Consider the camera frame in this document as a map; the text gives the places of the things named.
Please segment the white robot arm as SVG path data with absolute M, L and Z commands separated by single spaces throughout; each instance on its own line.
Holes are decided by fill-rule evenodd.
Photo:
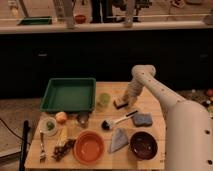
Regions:
M 213 127 L 210 113 L 154 78 L 153 65 L 135 65 L 123 95 L 133 106 L 143 88 L 159 101 L 166 124 L 164 171 L 213 171 Z

